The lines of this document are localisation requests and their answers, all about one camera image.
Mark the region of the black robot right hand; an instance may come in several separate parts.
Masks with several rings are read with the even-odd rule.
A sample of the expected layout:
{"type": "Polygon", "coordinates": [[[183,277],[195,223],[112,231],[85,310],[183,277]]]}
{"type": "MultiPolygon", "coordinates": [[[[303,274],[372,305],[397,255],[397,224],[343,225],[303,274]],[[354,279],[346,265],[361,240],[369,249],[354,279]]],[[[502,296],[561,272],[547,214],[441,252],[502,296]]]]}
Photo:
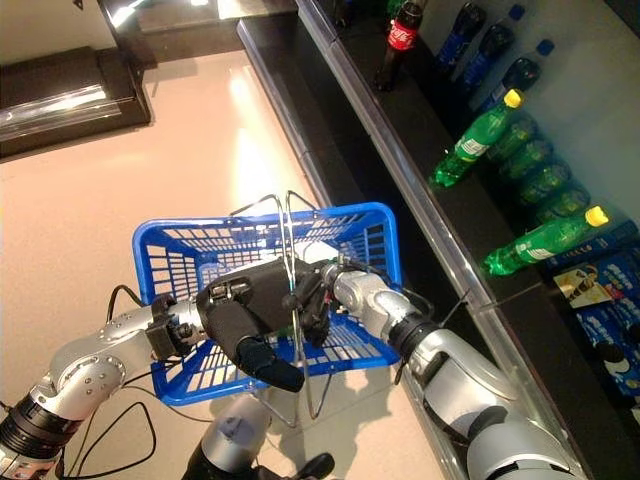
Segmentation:
{"type": "Polygon", "coordinates": [[[314,348],[323,346],[329,335],[329,305],[331,295],[323,280],[322,268],[325,261],[295,263],[296,285],[292,292],[282,299],[287,311],[296,311],[305,340],[314,348]]]}

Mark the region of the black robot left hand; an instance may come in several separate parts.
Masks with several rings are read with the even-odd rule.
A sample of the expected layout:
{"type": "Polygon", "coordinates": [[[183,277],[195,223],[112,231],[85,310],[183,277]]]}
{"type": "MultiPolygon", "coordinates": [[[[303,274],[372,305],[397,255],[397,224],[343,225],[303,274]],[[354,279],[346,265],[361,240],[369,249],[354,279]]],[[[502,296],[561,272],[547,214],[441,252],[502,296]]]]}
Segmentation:
{"type": "Polygon", "coordinates": [[[304,374],[266,340],[292,324],[291,312],[283,307],[288,294],[289,278],[279,259],[218,277],[196,295],[195,304],[205,333],[239,370],[297,393],[304,374]]]}

